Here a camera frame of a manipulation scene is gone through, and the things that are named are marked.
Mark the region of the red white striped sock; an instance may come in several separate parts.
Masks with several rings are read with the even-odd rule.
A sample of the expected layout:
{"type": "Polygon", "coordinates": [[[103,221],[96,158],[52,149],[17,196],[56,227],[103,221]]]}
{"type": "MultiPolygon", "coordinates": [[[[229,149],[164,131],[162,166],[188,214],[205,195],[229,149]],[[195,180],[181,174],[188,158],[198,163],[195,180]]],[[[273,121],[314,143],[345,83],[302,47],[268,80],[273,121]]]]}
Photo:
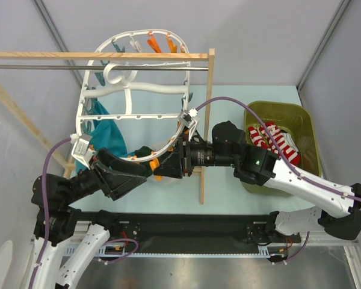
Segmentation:
{"type": "MultiPolygon", "coordinates": [[[[265,125],[287,160],[295,166],[299,165],[301,162],[301,156],[290,133],[280,129],[274,122],[268,122],[265,125]]],[[[280,155],[270,136],[266,133],[264,127],[261,126],[259,128],[259,132],[266,140],[267,149],[277,155],[280,155]]]]}

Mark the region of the green and white garment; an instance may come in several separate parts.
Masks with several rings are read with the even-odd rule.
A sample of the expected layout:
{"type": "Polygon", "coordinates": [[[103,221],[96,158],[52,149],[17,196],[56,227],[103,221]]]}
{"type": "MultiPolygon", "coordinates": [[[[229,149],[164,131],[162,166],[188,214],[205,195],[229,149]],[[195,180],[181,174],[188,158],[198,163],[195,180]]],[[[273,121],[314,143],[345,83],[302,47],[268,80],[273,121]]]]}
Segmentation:
{"type": "MultiPolygon", "coordinates": [[[[179,142],[181,142],[181,141],[188,141],[188,133],[189,133],[189,130],[188,130],[188,128],[185,126],[185,127],[183,128],[183,131],[182,131],[182,132],[177,136],[177,138],[175,139],[175,140],[176,140],[175,146],[176,146],[179,142]]],[[[133,156],[133,158],[153,157],[152,159],[154,159],[154,158],[156,158],[156,157],[161,156],[161,155],[159,155],[157,152],[151,151],[150,148],[147,147],[147,146],[142,146],[140,149],[136,150],[136,151],[134,152],[134,154],[135,154],[135,155],[133,156]]],[[[151,177],[151,176],[155,176],[155,175],[153,174],[150,166],[149,166],[149,162],[150,162],[151,160],[146,160],[146,161],[139,161],[139,162],[137,162],[138,164],[142,164],[142,165],[144,165],[144,166],[146,167],[146,174],[144,175],[146,178],[149,178],[149,177],[151,177]]],[[[191,167],[189,168],[189,175],[192,173],[193,170],[194,170],[194,169],[193,169],[193,166],[191,166],[191,167]]]]}

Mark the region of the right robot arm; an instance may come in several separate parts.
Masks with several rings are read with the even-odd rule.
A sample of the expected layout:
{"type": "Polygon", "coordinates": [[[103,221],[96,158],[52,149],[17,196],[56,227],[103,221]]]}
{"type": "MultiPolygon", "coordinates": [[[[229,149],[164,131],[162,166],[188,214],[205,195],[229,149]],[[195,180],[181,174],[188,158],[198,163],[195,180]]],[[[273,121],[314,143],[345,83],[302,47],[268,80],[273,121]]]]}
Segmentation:
{"type": "Polygon", "coordinates": [[[181,179],[195,167],[233,167],[241,182],[281,190],[313,204],[312,208],[270,214],[265,227],[271,241],[301,231],[324,231],[341,240],[361,232],[361,184],[339,185],[285,163],[276,154],[248,144],[246,134],[230,121],[212,129],[212,142],[198,133],[182,133],[164,158],[150,161],[155,176],[181,179]]]}

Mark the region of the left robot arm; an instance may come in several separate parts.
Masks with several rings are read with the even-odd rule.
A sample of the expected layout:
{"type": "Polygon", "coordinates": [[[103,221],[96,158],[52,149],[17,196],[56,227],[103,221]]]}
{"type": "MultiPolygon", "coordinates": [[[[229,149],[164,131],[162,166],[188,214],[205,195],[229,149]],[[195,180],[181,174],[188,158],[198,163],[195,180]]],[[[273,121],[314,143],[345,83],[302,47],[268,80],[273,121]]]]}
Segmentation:
{"type": "Polygon", "coordinates": [[[146,167],[126,161],[101,149],[90,158],[88,168],[74,177],[43,172],[33,186],[31,202],[37,205],[32,268],[26,277],[26,288],[75,288],[95,254],[107,242],[122,237],[123,226],[118,215],[100,210],[73,255],[62,264],[64,252],[70,244],[80,209],[71,206],[97,191],[112,200],[120,199],[147,180],[146,167]]]}

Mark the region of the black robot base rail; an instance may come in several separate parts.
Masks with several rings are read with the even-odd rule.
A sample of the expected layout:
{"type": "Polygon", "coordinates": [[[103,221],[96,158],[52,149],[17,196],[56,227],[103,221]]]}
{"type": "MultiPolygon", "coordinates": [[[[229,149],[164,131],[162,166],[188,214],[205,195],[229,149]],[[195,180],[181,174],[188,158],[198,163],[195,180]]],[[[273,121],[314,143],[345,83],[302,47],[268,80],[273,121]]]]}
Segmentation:
{"type": "Polygon", "coordinates": [[[126,250],[148,254],[254,253],[258,246],[292,244],[267,215],[118,213],[126,250]]]}

